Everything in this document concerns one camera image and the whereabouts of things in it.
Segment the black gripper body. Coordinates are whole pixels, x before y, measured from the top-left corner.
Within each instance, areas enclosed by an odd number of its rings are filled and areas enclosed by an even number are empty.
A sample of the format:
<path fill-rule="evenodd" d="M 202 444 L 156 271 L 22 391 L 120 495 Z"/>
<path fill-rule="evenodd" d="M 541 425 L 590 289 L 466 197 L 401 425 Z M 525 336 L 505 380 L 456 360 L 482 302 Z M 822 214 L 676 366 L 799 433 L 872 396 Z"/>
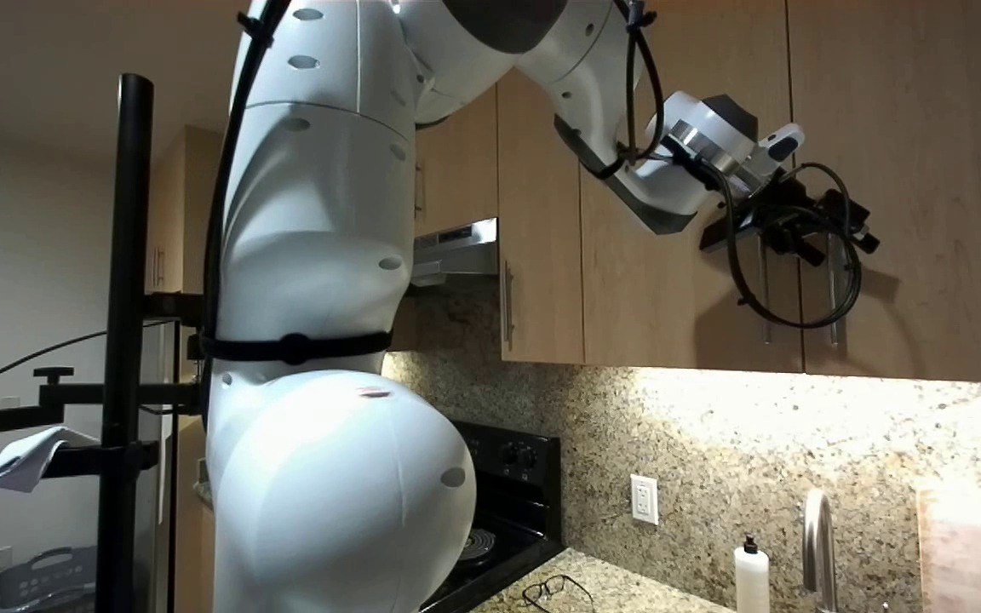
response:
<path fill-rule="evenodd" d="M 757 230 L 763 239 L 763 230 L 772 226 L 772 221 L 784 221 L 784 218 L 814 218 L 823 226 L 823 230 L 834 226 L 827 214 L 823 214 L 823 195 L 810 195 L 804 179 L 798 176 L 784 176 L 784 179 L 772 179 L 766 184 L 749 204 L 747 204 L 747 214 L 739 221 L 741 230 Z"/>

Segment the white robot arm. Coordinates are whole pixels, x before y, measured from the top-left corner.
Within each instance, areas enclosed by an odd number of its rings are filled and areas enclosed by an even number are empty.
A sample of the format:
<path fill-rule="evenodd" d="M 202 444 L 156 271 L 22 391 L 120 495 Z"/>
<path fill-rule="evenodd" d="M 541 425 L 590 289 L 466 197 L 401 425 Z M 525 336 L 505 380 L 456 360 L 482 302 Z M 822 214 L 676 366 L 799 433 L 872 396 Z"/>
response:
<path fill-rule="evenodd" d="M 416 137 L 505 73 L 653 235 L 717 201 L 798 254 L 872 252 L 845 190 L 804 190 L 799 125 L 665 88 L 646 19 L 641 0 L 250 0 L 203 254 L 210 613 L 419 613 L 461 562 L 470 446 L 382 358 Z"/>

